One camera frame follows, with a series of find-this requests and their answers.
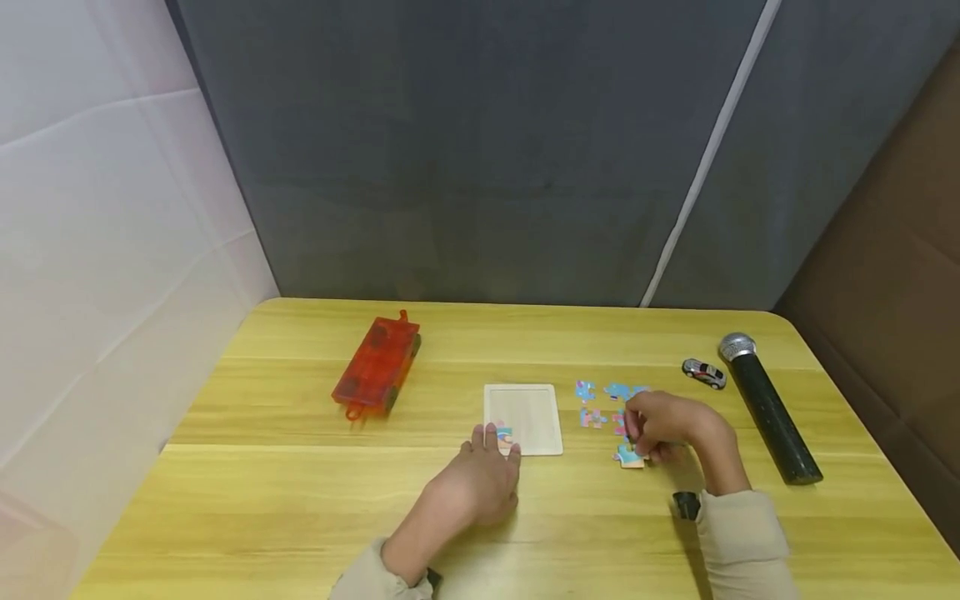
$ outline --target gray fabric backdrop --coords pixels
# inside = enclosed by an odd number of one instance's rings
[[[762,0],[168,0],[285,296],[637,305]],[[768,309],[958,31],[784,0],[654,305]]]

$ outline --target white puzzle board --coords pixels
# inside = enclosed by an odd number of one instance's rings
[[[484,422],[503,422],[513,429],[513,441],[523,456],[557,456],[564,453],[560,434],[557,394],[545,383],[508,383],[484,386]],[[509,447],[501,447],[507,454]]]

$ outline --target black microphone handle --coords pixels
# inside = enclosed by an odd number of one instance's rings
[[[786,412],[760,359],[756,354],[743,354],[731,360],[730,366],[783,480],[792,486],[822,481],[823,473]]]

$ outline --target beige sleeve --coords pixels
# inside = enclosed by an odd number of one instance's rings
[[[330,600],[430,600],[433,586],[420,580],[415,588],[387,570],[380,559],[385,538],[376,540],[344,571],[330,592]]]
[[[763,492],[700,494],[697,533],[713,600],[796,600],[790,550]]]

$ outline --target wood grain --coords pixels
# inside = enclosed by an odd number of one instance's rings
[[[422,325],[420,355],[389,420],[351,424],[330,391],[373,317],[401,307]],[[736,387],[681,373],[687,357],[716,361],[732,330],[757,340],[821,484],[785,486]],[[804,597],[960,597],[957,561],[779,317],[291,299],[244,322],[73,597],[326,598],[482,419],[486,383],[556,386],[564,456],[524,460],[516,517],[448,549],[442,597],[698,597],[696,537],[669,510],[697,471],[620,469],[612,425],[579,426],[576,379],[596,382],[598,398],[612,381],[649,385],[725,415],[774,498]]]

